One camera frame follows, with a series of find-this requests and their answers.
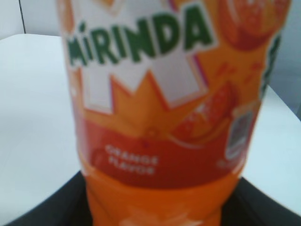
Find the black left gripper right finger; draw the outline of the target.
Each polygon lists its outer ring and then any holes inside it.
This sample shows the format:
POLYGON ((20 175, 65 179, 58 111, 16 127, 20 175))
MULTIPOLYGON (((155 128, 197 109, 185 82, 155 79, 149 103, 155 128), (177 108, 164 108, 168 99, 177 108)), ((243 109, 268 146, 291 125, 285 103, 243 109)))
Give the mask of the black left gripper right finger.
POLYGON ((301 217, 241 178, 222 207, 221 225, 300 226, 301 217))

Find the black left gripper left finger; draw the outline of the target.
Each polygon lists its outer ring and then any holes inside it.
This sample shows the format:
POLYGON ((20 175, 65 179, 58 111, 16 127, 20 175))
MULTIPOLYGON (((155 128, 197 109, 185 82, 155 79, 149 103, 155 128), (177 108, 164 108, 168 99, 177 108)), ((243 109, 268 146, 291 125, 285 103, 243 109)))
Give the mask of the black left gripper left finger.
POLYGON ((91 226, 86 184, 81 172, 32 210, 8 226, 91 226))

